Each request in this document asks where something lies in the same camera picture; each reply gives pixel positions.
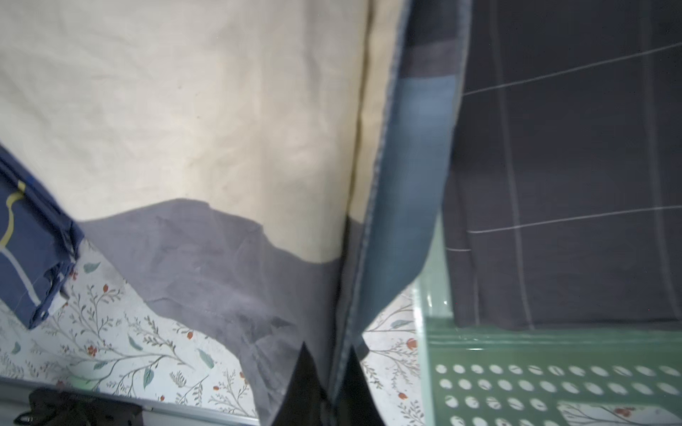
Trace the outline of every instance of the blue fabric panel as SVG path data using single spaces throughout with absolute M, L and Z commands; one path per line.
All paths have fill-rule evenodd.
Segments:
M 19 181 L 26 184 L 23 194 L 11 202 L 12 194 L 20 194 Z M 0 299 L 32 329 L 47 318 L 47 309 L 74 266 L 83 234 L 42 185 L 0 147 L 0 239 L 5 235 L 9 239 L 0 247 Z
M 443 200 L 457 88 L 455 76 L 397 81 L 358 300 L 358 334 L 424 265 Z

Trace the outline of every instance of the cream fabric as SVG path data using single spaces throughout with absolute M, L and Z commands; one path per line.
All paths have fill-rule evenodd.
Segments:
M 0 0 L 0 140 L 78 221 L 190 198 L 337 258 L 403 7 L 369 1 Z

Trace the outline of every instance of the green plastic crate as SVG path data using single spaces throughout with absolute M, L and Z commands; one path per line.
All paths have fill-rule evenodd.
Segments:
M 682 426 L 682 333 L 457 329 L 440 222 L 415 286 L 426 422 Z

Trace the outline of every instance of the white line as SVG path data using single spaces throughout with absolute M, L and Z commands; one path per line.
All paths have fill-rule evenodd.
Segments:
M 24 272 L 24 269 L 19 264 L 19 261 L 17 261 L 17 259 L 14 257 L 14 254 L 12 254 L 5 246 L 0 246 L 0 253 L 4 254 L 5 257 L 10 261 L 14 269 L 16 269 L 16 273 L 19 274 L 21 282 L 24 283 L 24 287 L 26 287 L 26 291 L 29 293 L 29 297 L 31 298 L 33 304 L 35 306 L 40 305 L 40 299 L 38 298 L 38 295 L 35 293 L 35 289 L 33 288 L 31 280 L 29 279 L 28 275 L 26 275 L 26 273 Z
M 648 1 L 642 2 L 642 25 L 640 29 L 642 49 L 649 47 L 651 37 L 651 4 Z M 647 133 L 647 149 L 649 150 L 649 181 L 651 183 L 651 198 L 654 207 L 663 205 L 661 194 L 661 174 L 658 162 L 658 131 L 656 128 L 656 106 L 653 93 L 653 70 L 651 57 L 642 58 L 642 85 L 644 86 L 644 130 Z M 672 284 L 670 273 L 670 256 L 668 255 L 668 244 L 666 241 L 665 220 L 663 211 L 657 209 L 653 211 L 655 223 L 656 245 L 658 246 L 658 257 L 661 263 L 661 276 L 663 284 L 668 293 L 670 306 L 678 321 L 682 321 L 682 311 L 677 300 L 677 294 Z
M 562 74 L 568 74 L 568 73 L 571 73 L 573 71 L 585 70 L 586 68 L 598 67 L 600 65 L 605 65 L 607 63 L 624 61 L 626 59 L 632 59 L 632 58 L 636 58 L 636 57 L 640 57 L 640 56 L 644 56 L 644 55 L 649 55 L 651 53 L 656 53 L 656 52 L 660 52 L 662 50 L 668 50 L 668 49 L 672 49 L 672 48 L 676 48 L 676 47 L 680 47 L 680 46 L 682 46 L 682 42 L 677 42 L 677 43 L 669 44 L 667 46 L 646 50 L 644 52 L 633 53 L 632 55 L 625 55 L 625 56 L 621 56 L 621 57 L 617 57 L 617 58 L 607 59 L 605 61 L 593 62 L 593 63 L 587 64 L 587 65 L 581 65 L 580 67 L 569 68 L 568 70 L 557 71 L 557 72 L 553 72 L 550 74 L 545 74 L 543 76 L 527 78 L 525 80 L 512 81 L 512 82 L 504 83 L 504 84 L 497 85 L 497 86 L 484 87 L 483 89 L 471 90 L 471 91 L 465 92 L 464 95 L 462 95 L 462 96 L 473 95 L 475 93 L 487 92 L 487 91 L 491 91 L 491 90 L 495 90 L 495 89 L 501 89 L 503 87 L 522 85 L 524 83 L 529 83 L 529 82 L 538 81 L 538 80 L 544 80 L 545 78 L 560 76 Z
M 516 271 L 518 273 L 518 285 L 521 292 L 521 302 L 526 314 L 528 328 L 535 330 L 531 307 L 526 292 L 526 278 L 523 271 L 523 242 L 521 239 L 520 216 L 518 208 L 518 193 L 516 191 L 516 176 L 514 174 L 514 158 L 512 157 L 512 131 L 509 128 L 507 113 L 507 93 L 502 87 L 504 73 L 502 70 L 502 53 L 500 49 L 500 34 L 498 29 L 497 0 L 490 2 L 490 41 L 492 45 L 492 62 L 495 68 L 495 77 L 500 87 L 497 90 L 497 104 L 500 110 L 500 124 L 502 126 L 502 142 L 505 150 L 505 163 L 507 166 L 507 184 L 509 185 L 509 197 L 511 198 L 511 221 L 514 223 L 514 244 L 516 246 Z
M 479 230 L 479 231 L 473 231 L 473 230 L 466 230 L 466 231 L 469 234 L 485 234 L 487 232 L 507 231 L 507 230 L 517 229 L 517 228 L 527 228 L 528 226 L 538 226 L 538 225 L 556 224 L 559 222 L 570 222 L 573 220 L 592 219 L 594 217 L 616 216 L 616 215 L 625 215 L 628 213 L 641 213 L 643 211 L 674 210 L 674 209 L 682 209 L 682 205 L 679 205 L 679 206 L 662 206 L 662 207 L 647 207 L 645 209 L 632 209 L 632 210 L 622 210 L 622 211 L 610 211 L 608 213 L 598 213 L 596 215 L 566 217 L 564 219 L 545 220 L 542 222 L 533 222 L 532 224 L 523 224 L 523 225 L 518 225 L 518 226 L 506 226 L 504 228 L 484 229 L 484 230 Z

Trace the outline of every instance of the dark blue fabric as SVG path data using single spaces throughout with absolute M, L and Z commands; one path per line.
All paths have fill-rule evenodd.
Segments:
M 21 192 L 20 182 L 26 186 L 11 204 L 14 229 L 0 247 L 0 299 L 32 329 L 47 319 L 52 300 L 73 269 L 83 234 L 45 188 L 0 147 L 0 241 L 10 229 L 9 197 Z M 33 300 L 27 285 L 35 291 Z

